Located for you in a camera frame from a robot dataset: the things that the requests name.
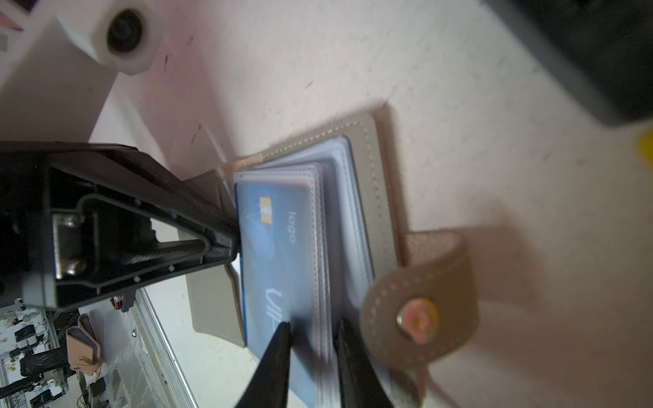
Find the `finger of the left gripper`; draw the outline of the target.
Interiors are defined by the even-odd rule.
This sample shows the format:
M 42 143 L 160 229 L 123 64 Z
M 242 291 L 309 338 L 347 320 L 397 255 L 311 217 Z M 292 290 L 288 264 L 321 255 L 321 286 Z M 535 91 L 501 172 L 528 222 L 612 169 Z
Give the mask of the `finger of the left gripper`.
M 236 221 L 120 144 L 1 144 L 1 303 L 68 310 L 236 258 Z

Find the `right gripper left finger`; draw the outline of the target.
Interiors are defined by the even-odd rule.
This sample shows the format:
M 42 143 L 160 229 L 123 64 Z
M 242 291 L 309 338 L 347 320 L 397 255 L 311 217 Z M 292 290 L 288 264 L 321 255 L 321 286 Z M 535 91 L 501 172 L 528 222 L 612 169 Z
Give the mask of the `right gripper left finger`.
M 278 325 L 236 408 L 286 408 L 291 365 L 292 330 Z

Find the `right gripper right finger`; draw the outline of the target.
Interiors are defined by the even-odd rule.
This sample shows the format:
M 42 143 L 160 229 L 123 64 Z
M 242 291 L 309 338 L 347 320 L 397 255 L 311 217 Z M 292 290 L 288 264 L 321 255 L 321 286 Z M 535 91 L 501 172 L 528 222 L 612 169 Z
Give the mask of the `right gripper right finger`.
M 392 408 L 353 325 L 342 319 L 336 327 L 334 348 L 343 408 Z

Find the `yellow plastic bin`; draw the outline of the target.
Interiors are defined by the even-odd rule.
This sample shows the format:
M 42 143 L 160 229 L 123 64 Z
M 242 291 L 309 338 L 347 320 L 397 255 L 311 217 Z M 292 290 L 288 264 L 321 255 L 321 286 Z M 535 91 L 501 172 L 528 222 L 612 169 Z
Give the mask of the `yellow plastic bin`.
M 653 129 L 647 129 L 641 134 L 637 148 L 641 158 L 651 168 L 653 167 Z

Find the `blue VIP credit card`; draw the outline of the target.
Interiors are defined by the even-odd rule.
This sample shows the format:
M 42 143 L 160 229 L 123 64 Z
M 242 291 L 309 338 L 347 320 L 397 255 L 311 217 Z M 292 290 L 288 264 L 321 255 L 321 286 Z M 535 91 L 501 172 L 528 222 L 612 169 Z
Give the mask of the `blue VIP credit card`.
M 309 188 L 239 183 L 236 193 L 248 349 L 262 358 L 277 326 L 290 323 L 290 389 L 314 407 L 316 269 Z

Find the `black plastic bin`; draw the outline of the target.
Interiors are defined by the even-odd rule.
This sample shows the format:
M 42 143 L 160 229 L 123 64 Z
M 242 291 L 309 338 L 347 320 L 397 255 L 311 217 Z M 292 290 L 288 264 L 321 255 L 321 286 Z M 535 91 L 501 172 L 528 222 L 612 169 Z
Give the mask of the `black plastic bin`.
M 652 118 L 650 1 L 491 1 L 492 11 L 598 121 Z

